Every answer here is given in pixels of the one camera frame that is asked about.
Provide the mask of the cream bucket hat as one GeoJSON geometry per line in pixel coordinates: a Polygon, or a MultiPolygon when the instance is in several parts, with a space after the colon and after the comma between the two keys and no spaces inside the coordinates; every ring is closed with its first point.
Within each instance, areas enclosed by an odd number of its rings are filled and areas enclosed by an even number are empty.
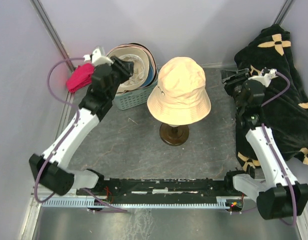
{"type": "Polygon", "coordinates": [[[141,48],[132,46],[119,47],[112,49],[107,56],[115,56],[120,60],[134,63],[132,76],[126,82],[120,84],[117,94],[138,89],[147,80],[150,62],[147,53],[141,48]]]}

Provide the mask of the blue bucket hat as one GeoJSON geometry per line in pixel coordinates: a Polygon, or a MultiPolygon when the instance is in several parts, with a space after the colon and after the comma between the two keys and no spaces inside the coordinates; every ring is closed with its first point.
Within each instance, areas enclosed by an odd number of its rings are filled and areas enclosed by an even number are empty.
{"type": "Polygon", "coordinates": [[[151,62],[149,62],[149,71],[148,71],[147,78],[145,82],[139,88],[141,89],[141,88],[145,88],[151,85],[155,79],[156,73],[157,73],[156,66],[153,65],[151,62]]]}

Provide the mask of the peach bucket hat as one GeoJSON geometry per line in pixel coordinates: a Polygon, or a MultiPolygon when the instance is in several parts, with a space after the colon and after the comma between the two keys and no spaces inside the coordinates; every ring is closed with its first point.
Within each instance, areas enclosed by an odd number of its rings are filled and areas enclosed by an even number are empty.
{"type": "Polygon", "coordinates": [[[190,57],[175,57],[159,71],[157,86],[147,99],[151,115],[168,125],[189,125],[211,111],[203,68],[190,57]]]}

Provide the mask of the pink beige bucket hat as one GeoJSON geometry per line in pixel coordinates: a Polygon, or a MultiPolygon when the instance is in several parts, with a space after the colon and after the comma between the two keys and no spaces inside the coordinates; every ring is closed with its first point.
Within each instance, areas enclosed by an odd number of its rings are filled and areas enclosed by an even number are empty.
{"type": "Polygon", "coordinates": [[[120,44],[119,46],[116,46],[114,48],[112,48],[108,53],[107,55],[109,56],[114,50],[117,50],[117,49],[123,49],[123,48],[138,48],[138,49],[141,49],[143,50],[144,52],[146,52],[146,54],[148,55],[148,58],[150,59],[150,63],[153,67],[154,70],[157,70],[157,64],[156,64],[156,61],[154,59],[154,56],[153,54],[150,52],[150,50],[145,47],[144,45],[140,44],[140,43],[137,43],[137,42],[131,42],[131,43],[123,43],[123,44],[120,44]]]}

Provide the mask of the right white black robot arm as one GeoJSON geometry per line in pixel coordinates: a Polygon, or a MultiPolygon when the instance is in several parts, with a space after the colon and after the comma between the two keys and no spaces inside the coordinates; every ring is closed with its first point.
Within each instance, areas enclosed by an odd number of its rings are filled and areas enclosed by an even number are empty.
{"type": "Polygon", "coordinates": [[[272,129],[266,125],[264,97],[275,77],[283,78],[286,87],[270,98],[270,103],[291,85],[290,80],[276,69],[264,68],[259,75],[251,75],[245,68],[222,79],[226,93],[235,102],[236,125],[253,148],[265,177],[264,181],[258,181],[247,173],[236,173],[223,183],[223,189],[230,196],[238,192],[245,194],[256,203],[263,219],[283,221],[291,217],[294,226],[308,202],[308,184],[300,184],[291,172],[276,145],[272,129]]]}

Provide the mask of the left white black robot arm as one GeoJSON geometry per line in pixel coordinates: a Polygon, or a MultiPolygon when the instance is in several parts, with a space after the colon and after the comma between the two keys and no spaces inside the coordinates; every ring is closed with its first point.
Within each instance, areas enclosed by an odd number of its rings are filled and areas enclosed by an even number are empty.
{"type": "Polygon", "coordinates": [[[93,195],[104,191],[103,175],[93,170],[70,171],[68,165],[86,136],[111,109],[119,86],[133,74],[134,63],[116,56],[96,63],[85,96],[73,107],[73,119],[50,147],[29,158],[35,187],[42,185],[59,196],[71,189],[87,188],[93,195]]]}

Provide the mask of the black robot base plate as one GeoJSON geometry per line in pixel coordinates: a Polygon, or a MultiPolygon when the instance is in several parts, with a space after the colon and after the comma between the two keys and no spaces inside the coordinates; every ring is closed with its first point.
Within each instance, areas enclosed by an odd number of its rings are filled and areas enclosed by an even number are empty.
{"type": "Polygon", "coordinates": [[[112,204],[198,204],[216,203],[216,198],[249,200],[227,179],[132,179],[109,178],[90,190],[109,197],[112,204]]]}

